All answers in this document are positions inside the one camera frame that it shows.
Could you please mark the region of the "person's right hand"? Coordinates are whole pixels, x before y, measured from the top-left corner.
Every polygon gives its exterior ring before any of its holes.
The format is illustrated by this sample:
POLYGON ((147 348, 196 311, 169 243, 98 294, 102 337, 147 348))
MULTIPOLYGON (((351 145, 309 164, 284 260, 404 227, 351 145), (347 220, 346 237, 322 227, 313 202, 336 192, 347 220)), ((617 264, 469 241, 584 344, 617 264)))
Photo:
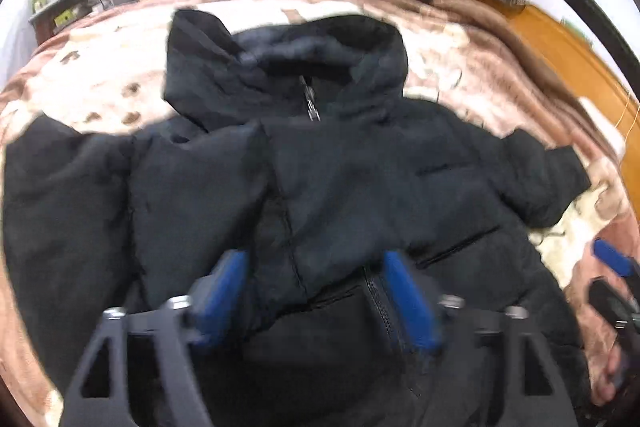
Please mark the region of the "person's right hand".
POLYGON ((622 350, 617 343, 605 355, 600 353, 589 360, 591 402, 597 407, 603 407, 615 398, 614 381, 621 365, 622 350))

